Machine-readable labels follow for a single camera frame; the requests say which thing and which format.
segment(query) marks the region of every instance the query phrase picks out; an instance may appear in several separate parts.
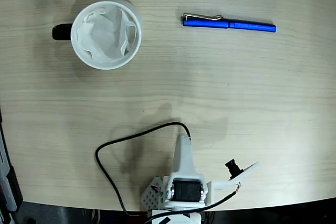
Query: black cable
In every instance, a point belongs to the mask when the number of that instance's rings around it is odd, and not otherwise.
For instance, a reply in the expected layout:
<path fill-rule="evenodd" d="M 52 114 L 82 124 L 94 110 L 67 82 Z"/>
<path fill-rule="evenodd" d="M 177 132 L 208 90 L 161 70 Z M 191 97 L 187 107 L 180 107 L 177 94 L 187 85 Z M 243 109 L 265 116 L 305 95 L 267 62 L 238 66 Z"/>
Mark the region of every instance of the black cable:
<path fill-rule="evenodd" d="M 100 146 L 96 149 L 96 151 L 95 151 L 95 153 L 94 153 L 94 154 L 95 154 L 94 156 L 95 156 L 95 158 L 96 158 L 96 161 L 97 161 L 97 164 L 98 164 L 99 168 L 101 169 L 101 171 L 104 173 L 105 177 L 108 179 L 108 181 L 109 181 L 110 184 L 112 185 L 112 187 L 113 187 L 113 189 L 114 189 L 114 191 L 115 191 L 115 194 L 117 195 L 117 197 L 118 197 L 118 199 L 119 199 L 119 203 L 120 203 L 120 206 L 121 206 L 122 210 L 123 210 L 123 211 L 125 212 L 125 214 L 127 214 L 128 216 L 135 216 L 135 217 L 136 217 L 136 216 L 140 216 L 140 215 L 132 215 L 132 214 L 128 213 L 128 211 L 126 210 L 125 205 L 124 205 L 124 203 L 123 203 L 123 201 L 122 201 L 121 195 L 120 195 L 120 193 L 119 193 L 119 191 L 118 191 L 118 189 L 117 189 L 115 183 L 113 182 L 112 178 L 110 177 L 110 175 L 107 173 L 107 171 L 105 170 L 105 168 L 103 167 L 103 165 L 102 165 L 101 162 L 100 162 L 100 159 L 99 159 L 99 156 L 98 156 L 99 151 L 100 151 L 101 149 L 103 149 L 104 147 L 109 146 L 109 145 L 111 145 L 111 144 L 117 144 L 117 143 L 120 143 L 120 142 L 123 142 L 123 141 L 127 141 L 127 140 L 130 140 L 130 139 L 133 139 L 133 138 L 137 138 L 137 137 L 139 137 L 139 136 L 143 136 L 143 135 L 149 134 L 149 133 L 151 133 L 151 132 L 153 132 L 153 131 L 157 131 L 157 130 L 159 130 L 159 129 L 162 129 L 162 128 L 165 128 L 165 127 L 168 127 L 168 126 L 172 126 L 172 125 L 180 125 L 180 126 L 182 126 L 182 127 L 184 128 L 184 130 L 186 131 L 188 137 L 189 137 L 190 140 L 191 140 L 190 131 L 189 131 L 189 129 L 187 128 L 187 126 L 186 126 L 185 124 L 180 123 L 180 122 L 171 122 L 171 123 L 164 123 L 164 124 L 161 124 L 161 125 L 159 125 L 159 126 L 157 126 L 157 127 L 154 127 L 154 128 L 152 128 L 152 129 L 149 129 L 149 130 L 144 131 L 144 132 L 140 132 L 140 133 L 137 133 L 137 134 L 134 134 L 134 135 L 131 135 L 131 136 L 127 136 L 127 137 L 123 137 L 123 138 L 120 138 L 120 139 L 117 139 L 117 140 L 113 140 L 113 141 L 106 142 L 106 143 L 100 145 Z"/>
<path fill-rule="evenodd" d="M 157 215 L 152 215 L 151 217 L 148 217 L 147 219 L 144 220 L 144 222 L 142 224 L 147 224 L 148 222 L 157 219 L 157 218 L 161 218 L 161 217 L 166 217 L 166 216 L 171 216 L 171 215 L 185 215 L 185 214 L 191 214 L 193 212 L 202 212 L 202 211 L 206 211 L 209 209 L 212 209 L 214 207 L 219 206 L 220 204 L 224 203 L 225 201 L 231 199 L 233 196 L 236 195 L 236 193 L 238 192 L 240 188 L 240 184 L 238 185 L 237 189 L 230 193 L 229 195 L 225 196 L 223 199 L 221 199 L 220 201 L 206 206 L 206 207 L 202 207 L 202 208 L 196 208 L 196 209 L 189 209 L 189 210 L 180 210 L 180 211 L 173 211 L 173 212 L 163 212 L 161 214 L 157 214 Z"/>

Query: white mug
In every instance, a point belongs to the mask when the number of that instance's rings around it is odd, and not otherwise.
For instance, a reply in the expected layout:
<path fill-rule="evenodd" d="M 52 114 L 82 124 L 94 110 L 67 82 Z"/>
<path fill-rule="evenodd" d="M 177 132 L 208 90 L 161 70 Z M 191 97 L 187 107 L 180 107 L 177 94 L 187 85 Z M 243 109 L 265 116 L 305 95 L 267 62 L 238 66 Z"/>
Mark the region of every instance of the white mug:
<path fill-rule="evenodd" d="M 78 45 L 77 40 L 77 29 L 81 26 L 84 18 L 88 15 L 90 11 L 92 11 L 95 8 L 101 7 L 102 5 L 113 5 L 120 9 L 122 9 L 124 12 L 126 12 L 132 19 L 133 22 L 136 25 L 136 37 L 135 42 L 133 46 L 130 48 L 130 50 L 124 55 L 123 58 L 114 61 L 114 62 L 97 62 L 92 59 L 91 53 L 88 51 L 83 50 Z M 72 24 L 59 24 L 55 26 L 52 29 L 52 38 L 54 40 L 71 40 L 72 47 L 78 56 L 78 58 L 83 61 L 85 64 L 101 70 L 111 70 L 120 68 L 121 66 L 128 63 L 136 54 L 136 52 L 139 49 L 141 38 L 142 38 L 142 26 L 141 26 L 141 18 L 138 13 L 138 11 L 135 9 L 135 7 L 122 0 L 113 0 L 113 1 L 100 1 L 93 3 L 87 7 L 85 7 L 75 18 Z"/>

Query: blue pen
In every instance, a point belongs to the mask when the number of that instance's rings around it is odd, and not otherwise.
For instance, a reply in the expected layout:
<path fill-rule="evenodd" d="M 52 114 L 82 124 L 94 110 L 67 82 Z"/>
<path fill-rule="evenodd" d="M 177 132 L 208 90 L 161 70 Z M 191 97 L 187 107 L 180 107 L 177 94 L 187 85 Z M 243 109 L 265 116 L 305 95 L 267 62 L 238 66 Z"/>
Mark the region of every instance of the blue pen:
<path fill-rule="evenodd" d="M 269 31 L 275 33 L 277 27 L 273 24 L 251 22 L 244 20 L 225 19 L 222 15 L 208 17 L 185 13 L 182 16 L 183 26 L 212 27 L 212 28 L 232 28 L 254 31 Z"/>

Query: wood grain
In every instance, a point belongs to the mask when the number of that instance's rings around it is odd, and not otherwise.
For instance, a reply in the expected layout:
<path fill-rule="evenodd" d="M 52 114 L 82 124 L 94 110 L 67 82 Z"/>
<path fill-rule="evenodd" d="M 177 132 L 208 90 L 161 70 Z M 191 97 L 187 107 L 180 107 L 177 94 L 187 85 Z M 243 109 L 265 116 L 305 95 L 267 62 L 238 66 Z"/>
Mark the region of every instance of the wood grain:
<path fill-rule="evenodd" d="M 51 38 L 95 1 L 0 0 L 3 128 L 26 201 L 120 209 L 95 148 L 171 120 L 190 127 L 207 180 L 228 179 L 231 158 L 261 162 L 218 209 L 336 197 L 336 0 L 128 0 L 143 41 L 112 71 Z M 269 21 L 278 32 L 182 28 L 184 12 Z M 169 174 L 178 130 L 102 152 L 127 209 Z"/>

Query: white robot part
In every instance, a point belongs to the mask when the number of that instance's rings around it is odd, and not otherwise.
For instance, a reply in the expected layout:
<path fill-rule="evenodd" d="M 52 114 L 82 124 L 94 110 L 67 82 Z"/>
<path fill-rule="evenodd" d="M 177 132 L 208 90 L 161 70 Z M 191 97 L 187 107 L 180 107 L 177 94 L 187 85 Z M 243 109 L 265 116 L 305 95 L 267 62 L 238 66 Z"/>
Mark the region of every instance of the white robot part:
<path fill-rule="evenodd" d="M 247 167 L 246 169 L 244 169 L 244 171 L 242 173 L 240 173 L 239 175 L 237 175 L 236 177 L 229 179 L 229 180 L 212 180 L 209 183 L 207 183 L 208 185 L 208 194 L 206 196 L 206 205 L 212 205 L 214 203 L 216 203 L 216 195 L 215 195 L 215 191 L 216 190 L 222 190 L 227 186 L 233 186 L 233 185 L 239 185 L 241 184 L 241 180 L 246 177 L 247 175 L 249 175 L 251 172 L 253 172 L 256 168 L 258 168 L 260 166 L 259 162 L 256 162 L 254 164 L 252 164 L 251 166 Z"/>
<path fill-rule="evenodd" d="M 196 182 L 201 183 L 201 195 L 198 202 L 180 202 L 174 199 L 176 193 L 174 184 L 176 182 Z M 208 193 L 208 187 L 204 176 L 198 173 L 194 166 L 193 151 L 191 147 L 191 140 L 185 133 L 178 136 L 174 158 L 172 173 L 170 176 L 163 177 L 163 202 L 162 209 L 194 209 L 205 207 L 205 198 Z"/>
<path fill-rule="evenodd" d="M 161 214 L 163 212 L 169 212 L 167 210 L 154 210 L 152 211 L 152 215 Z M 161 223 L 168 223 L 168 224 L 200 224 L 202 221 L 202 217 L 200 214 L 192 213 L 189 217 L 185 215 L 170 215 L 167 217 L 161 217 L 152 220 L 152 224 L 161 224 Z"/>
<path fill-rule="evenodd" d="M 141 203 L 146 210 L 152 211 L 153 216 L 163 212 L 203 208 L 217 202 L 216 190 L 238 185 L 237 192 L 241 180 L 259 165 L 257 162 L 243 170 L 239 169 L 233 159 L 226 164 L 232 175 L 229 180 L 213 180 L 206 183 L 204 176 L 195 169 L 191 140 L 187 134 L 182 133 L 176 142 L 170 176 L 164 176 L 162 180 L 154 177 L 141 195 Z M 201 215 L 169 215 L 153 219 L 152 223 L 200 224 Z"/>

